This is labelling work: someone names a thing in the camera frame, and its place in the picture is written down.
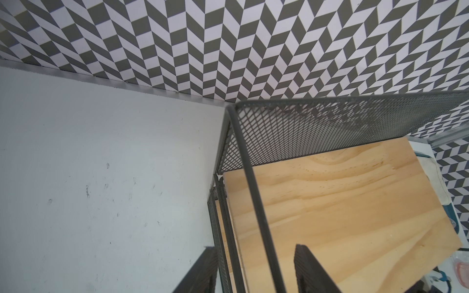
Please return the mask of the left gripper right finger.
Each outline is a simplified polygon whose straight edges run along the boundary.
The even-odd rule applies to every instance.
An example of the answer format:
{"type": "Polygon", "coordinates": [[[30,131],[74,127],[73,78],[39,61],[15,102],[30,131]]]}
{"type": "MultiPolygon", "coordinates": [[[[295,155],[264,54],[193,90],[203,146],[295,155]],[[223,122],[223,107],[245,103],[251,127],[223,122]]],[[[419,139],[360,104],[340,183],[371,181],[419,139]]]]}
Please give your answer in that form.
{"type": "Polygon", "coordinates": [[[294,267],[300,293],[341,293],[306,245],[296,245],[294,267]]]}

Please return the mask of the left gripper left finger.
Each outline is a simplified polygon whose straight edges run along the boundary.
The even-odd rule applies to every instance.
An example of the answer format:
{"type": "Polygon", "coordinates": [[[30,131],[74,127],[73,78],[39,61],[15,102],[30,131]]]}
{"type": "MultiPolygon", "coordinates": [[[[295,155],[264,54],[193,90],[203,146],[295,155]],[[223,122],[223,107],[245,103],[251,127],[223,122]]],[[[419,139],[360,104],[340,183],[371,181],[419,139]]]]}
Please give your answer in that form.
{"type": "Polygon", "coordinates": [[[173,293],[214,293],[218,271],[215,247],[206,247],[173,293]]]}

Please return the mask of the black wire wooden shelf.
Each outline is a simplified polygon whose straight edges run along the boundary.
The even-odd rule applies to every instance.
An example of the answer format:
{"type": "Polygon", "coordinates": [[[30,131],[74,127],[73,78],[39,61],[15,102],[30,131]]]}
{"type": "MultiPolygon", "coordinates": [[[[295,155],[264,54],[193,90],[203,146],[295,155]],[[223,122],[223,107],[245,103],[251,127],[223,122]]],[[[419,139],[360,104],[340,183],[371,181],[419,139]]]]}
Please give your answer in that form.
{"type": "Polygon", "coordinates": [[[466,91],[240,102],[208,209],[225,293],[299,293],[297,244],[341,293],[403,293],[462,251],[408,135],[466,91]]]}

